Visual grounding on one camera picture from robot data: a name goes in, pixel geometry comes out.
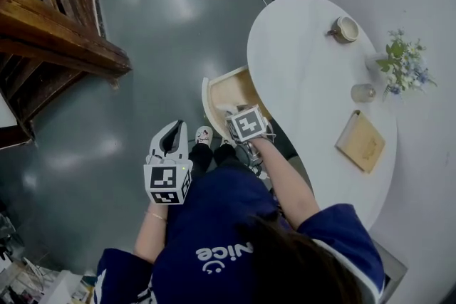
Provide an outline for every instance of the flower vase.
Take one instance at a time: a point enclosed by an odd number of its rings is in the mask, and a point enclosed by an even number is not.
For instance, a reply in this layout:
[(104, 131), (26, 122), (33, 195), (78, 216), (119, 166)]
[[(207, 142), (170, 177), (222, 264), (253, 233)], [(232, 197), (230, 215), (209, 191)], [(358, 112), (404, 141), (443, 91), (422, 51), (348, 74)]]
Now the flower vase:
[(364, 59), (364, 63), (366, 68), (370, 71), (379, 71), (380, 65), (378, 65), (377, 61), (379, 60), (387, 60), (388, 55), (386, 53), (374, 53), (371, 56), (368, 56)]

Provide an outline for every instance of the black pants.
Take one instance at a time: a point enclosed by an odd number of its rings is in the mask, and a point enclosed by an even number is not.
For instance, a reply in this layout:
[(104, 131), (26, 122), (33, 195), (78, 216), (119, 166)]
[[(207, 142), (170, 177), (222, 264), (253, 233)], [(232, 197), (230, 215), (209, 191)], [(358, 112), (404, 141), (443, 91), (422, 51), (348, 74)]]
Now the black pants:
[(188, 159), (193, 161), (192, 178), (204, 175), (211, 164), (212, 158), (218, 167), (233, 167), (246, 172), (253, 173), (245, 164), (239, 161), (236, 151), (230, 144), (225, 144), (212, 151), (204, 143), (198, 143), (188, 155)]

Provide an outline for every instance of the blue flowers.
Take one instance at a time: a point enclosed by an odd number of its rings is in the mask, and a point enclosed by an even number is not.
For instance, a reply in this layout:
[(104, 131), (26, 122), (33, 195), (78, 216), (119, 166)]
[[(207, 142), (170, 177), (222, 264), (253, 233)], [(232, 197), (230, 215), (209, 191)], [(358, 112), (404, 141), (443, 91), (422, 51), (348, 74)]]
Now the blue flowers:
[(416, 74), (416, 77), (418, 79), (418, 81), (420, 81), (420, 83), (422, 84), (426, 84), (426, 83), (429, 83), (429, 80), (430, 80), (430, 77), (429, 77), (429, 72), (427, 69), (425, 69), (423, 72), (415, 72)]
[(399, 95), (400, 91), (401, 91), (399, 85), (397, 85), (397, 84), (389, 85), (388, 89), (389, 89), (390, 93), (394, 94), (394, 95)]

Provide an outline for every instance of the oval table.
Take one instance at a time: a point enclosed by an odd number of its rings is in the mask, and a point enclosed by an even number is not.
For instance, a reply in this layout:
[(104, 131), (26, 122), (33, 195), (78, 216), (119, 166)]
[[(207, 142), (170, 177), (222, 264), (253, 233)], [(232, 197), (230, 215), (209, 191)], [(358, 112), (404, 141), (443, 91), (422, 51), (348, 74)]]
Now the oval table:
[[(326, 36), (339, 16), (348, 14), (328, 0), (276, 0), (256, 18), (247, 60), (256, 91), (300, 156), (319, 206), (354, 205), (369, 229), (391, 184), (397, 126), (383, 102), (379, 75), (364, 64), (375, 53), (360, 28), (358, 40), (340, 44)], [(372, 83), (372, 103), (354, 103), (351, 87)], [(370, 174), (342, 155), (335, 143), (354, 110), (361, 110), (385, 139)]]

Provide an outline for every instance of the small glass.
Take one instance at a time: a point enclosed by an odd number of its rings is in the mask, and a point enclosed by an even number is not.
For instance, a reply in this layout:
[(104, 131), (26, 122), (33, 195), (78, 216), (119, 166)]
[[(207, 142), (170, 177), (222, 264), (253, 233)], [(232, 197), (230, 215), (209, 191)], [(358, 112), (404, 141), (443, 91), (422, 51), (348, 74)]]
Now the small glass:
[(351, 88), (351, 98), (355, 103), (371, 103), (375, 94), (372, 84), (357, 84)]

